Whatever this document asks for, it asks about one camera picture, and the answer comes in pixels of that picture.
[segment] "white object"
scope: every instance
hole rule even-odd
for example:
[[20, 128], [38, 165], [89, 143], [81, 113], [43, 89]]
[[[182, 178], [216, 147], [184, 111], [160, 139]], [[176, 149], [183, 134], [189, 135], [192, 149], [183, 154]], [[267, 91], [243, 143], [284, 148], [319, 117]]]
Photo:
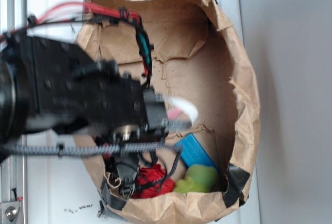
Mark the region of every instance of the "white object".
[[[73, 0], [27, 0], [28, 15], [40, 16], [52, 6]], [[217, 0], [242, 37], [239, 0]], [[74, 41], [80, 25], [50, 27], [34, 33], [64, 41]], [[56, 136], [52, 132], [28, 136], [28, 145], [56, 145], [61, 141], [74, 145], [69, 136]], [[28, 222], [36, 223], [99, 223], [100, 196], [77, 158], [28, 157]], [[110, 219], [114, 224], [127, 223]], [[238, 211], [218, 221], [222, 224], [260, 224], [256, 174], [253, 175], [250, 198]]]

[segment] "metal frame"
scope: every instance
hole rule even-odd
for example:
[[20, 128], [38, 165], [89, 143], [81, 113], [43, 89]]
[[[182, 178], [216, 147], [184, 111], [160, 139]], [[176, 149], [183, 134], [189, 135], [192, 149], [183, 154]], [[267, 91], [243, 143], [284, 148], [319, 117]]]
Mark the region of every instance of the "metal frame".
[[[10, 31], [25, 23], [26, 0], [0, 0], [0, 32]], [[26, 136], [22, 136], [18, 144], [26, 145]], [[2, 162], [0, 165], [0, 223], [27, 224], [26, 182], [26, 157], [10, 156]], [[15, 213], [14, 219], [9, 221], [10, 216]]]

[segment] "gray wall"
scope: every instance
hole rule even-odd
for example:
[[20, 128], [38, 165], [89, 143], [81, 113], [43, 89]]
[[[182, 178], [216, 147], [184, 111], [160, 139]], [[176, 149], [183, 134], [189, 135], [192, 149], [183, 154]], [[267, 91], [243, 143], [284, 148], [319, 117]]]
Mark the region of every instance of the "gray wall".
[[262, 224], [332, 223], [332, 0], [240, 3], [262, 106]]

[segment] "green wire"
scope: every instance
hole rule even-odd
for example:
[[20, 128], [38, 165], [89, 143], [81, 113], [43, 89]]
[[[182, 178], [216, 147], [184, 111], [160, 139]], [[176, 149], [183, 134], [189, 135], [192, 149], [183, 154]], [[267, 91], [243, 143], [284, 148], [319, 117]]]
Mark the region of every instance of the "green wire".
[[139, 32], [139, 37], [140, 37], [140, 40], [142, 42], [144, 52], [145, 52], [145, 54], [147, 54], [146, 60], [147, 60], [147, 63], [149, 64], [150, 63], [150, 57], [149, 57], [149, 49], [147, 47], [146, 40], [144, 38], [144, 35], [140, 32]]

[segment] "metal bracket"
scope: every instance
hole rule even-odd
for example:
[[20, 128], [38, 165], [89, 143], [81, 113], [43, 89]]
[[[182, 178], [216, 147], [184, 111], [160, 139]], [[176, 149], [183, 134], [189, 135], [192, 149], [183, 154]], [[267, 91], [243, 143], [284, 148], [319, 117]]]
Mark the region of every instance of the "metal bracket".
[[1, 224], [15, 224], [20, 214], [21, 201], [0, 203]]

